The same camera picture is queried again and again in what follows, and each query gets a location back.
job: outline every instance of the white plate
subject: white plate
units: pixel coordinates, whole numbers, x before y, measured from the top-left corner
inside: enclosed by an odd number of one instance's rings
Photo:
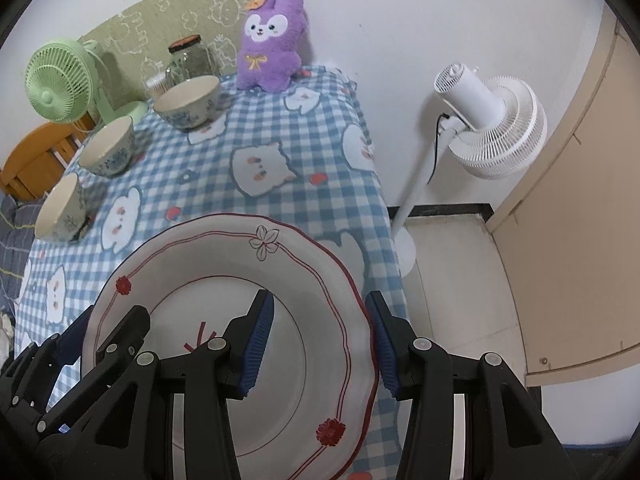
[[[245,480],[329,480],[356,456],[378,372],[364,305],[344,266],[305,234],[261,216],[219,214],[177,225],[127,258],[104,286],[84,338],[82,375],[134,305],[151,314],[144,349],[185,354],[243,316],[258,288],[276,298],[255,387],[228,402]],[[174,411],[180,455],[182,399]],[[176,471],[184,477],[184,470]]]

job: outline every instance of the plush toy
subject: plush toy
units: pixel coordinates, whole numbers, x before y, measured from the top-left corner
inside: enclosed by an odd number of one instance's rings
[[[303,0],[253,0],[249,4],[238,52],[241,90],[260,86],[282,92],[302,65],[296,53],[308,25]]]

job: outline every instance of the white tile floor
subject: white tile floor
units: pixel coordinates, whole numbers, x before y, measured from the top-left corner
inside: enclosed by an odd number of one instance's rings
[[[403,283],[417,335],[429,336],[449,353],[465,357],[497,352],[524,381],[524,347],[511,289],[482,219],[471,215],[413,218],[407,228],[417,248],[417,265]],[[403,404],[402,438],[410,408],[409,402]],[[456,396],[455,410],[453,480],[463,473],[463,396]]]

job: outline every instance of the door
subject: door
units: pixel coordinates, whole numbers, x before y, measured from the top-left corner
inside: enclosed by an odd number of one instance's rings
[[[528,384],[640,362],[640,56],[625,39],[574,137],[494,237]]]

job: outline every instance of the green fan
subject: green fan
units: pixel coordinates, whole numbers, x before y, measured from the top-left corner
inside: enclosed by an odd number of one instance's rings
[[[126,115],[134,124],[140,122],[148,110],[146,103],[133,101],[114,110],[107,101],[92,59],[104,65],[97,49],[97,41],[82,45],[74,40],[53,40],[31,56],[24,87],[37,113],[55,123],[73,123],[93,101],[105,124]]]

